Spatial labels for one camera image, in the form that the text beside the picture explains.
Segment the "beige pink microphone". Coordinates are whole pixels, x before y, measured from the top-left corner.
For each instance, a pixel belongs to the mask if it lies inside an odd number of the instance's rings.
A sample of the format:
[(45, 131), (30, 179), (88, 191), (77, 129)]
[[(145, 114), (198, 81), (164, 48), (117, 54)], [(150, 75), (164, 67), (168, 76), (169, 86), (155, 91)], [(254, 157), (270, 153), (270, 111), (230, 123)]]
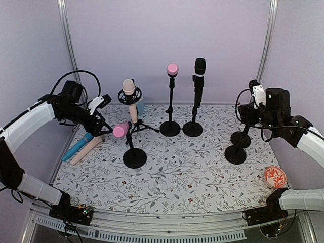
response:
[(80, 162), (95, 146), (103, 142), (105, 136), (94, 137), (90, 142), (88, 142), (84, 148), (82, 148), (71, 160), (71, 165), (75, 165)]

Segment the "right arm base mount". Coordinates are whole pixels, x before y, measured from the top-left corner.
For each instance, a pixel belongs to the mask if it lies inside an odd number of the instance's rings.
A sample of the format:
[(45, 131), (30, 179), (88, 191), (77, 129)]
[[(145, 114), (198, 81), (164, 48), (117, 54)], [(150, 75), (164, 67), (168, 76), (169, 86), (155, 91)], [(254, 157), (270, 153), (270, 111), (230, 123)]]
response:
[(282, 209), (279, 204), (279, 198), (287, 190), (288, 188), (279, 188), (275, 190), (266, 199), (266, 206), (245, 209), (242, 212), (242, 218), (246, 220), (248, 226), (263, 224), (287, 217), (287, 210)]

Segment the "blue microphone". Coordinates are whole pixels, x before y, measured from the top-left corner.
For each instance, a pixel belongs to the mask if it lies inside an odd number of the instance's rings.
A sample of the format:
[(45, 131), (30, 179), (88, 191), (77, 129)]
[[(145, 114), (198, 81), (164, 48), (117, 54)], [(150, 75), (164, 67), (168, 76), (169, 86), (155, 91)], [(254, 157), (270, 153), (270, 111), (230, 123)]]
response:
[(67, 161), (73, 155), (75, 155), (80, 149), (82, 149), (88, 142), (94, 137), (90, 133), (86, 133), (77, 143), (75, 143), (62, 157), (62, 161)]

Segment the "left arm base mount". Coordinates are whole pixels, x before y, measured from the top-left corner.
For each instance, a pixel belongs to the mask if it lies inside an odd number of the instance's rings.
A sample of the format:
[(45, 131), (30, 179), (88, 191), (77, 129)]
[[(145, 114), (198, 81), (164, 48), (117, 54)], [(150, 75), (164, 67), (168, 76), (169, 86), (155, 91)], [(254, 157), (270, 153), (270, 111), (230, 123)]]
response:
[(93, 217), (93, 209), (93, 206), (85, 204), (72, 205), (69, 200), (60, 201), (58, 205), (52, 205), (49, 216), (66, 222), (89, 226)]

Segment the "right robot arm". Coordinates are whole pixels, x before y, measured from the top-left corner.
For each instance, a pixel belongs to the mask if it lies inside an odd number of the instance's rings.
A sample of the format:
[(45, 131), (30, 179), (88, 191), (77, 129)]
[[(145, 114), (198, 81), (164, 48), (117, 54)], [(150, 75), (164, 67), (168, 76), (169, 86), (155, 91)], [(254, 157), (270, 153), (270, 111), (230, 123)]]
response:
[(270, 196), (274, 201), (262, 209), (262, 217), (272, 221), (281, 210), (299, 209), (323, 211), (323, 183), (305, 182), (311, 174), (306, 167), (319, 169), (323, 174), (323, 135), (306, 118), (291, 115), (290, 94), (282, 88), (263, 88), (253, 84), (249, 91), (250, 104), (241, 105), (238, 110), (241, 122), (249, 127), (268, 130), (272, 138), (287, 142), (273, 142), (272, 148), (279, 156), (280, 164), (288, 169), (291, 189), (277, 190)]

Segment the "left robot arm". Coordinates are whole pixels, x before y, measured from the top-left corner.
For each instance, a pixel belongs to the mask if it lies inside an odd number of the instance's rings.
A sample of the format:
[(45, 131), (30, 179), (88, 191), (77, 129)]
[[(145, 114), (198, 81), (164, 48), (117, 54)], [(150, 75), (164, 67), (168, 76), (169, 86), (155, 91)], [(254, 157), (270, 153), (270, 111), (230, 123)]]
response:
[(44, 95), (1, 128), (1, 184), (56, 206), (56, 212), (65, 220), (75, 216), (74, 206), (63, 200), (62, 191), (27, 173), (18, 164), (15, 154), (34, 134), (54, 120), (81, 125), (94, 137), (111, 133), (112, 128), (99, 112), (111, 102), (111, 97), (99, 94), (82, 107), (78, 104), (82, 91), (81, 84), (67, 81), (60, 93)]

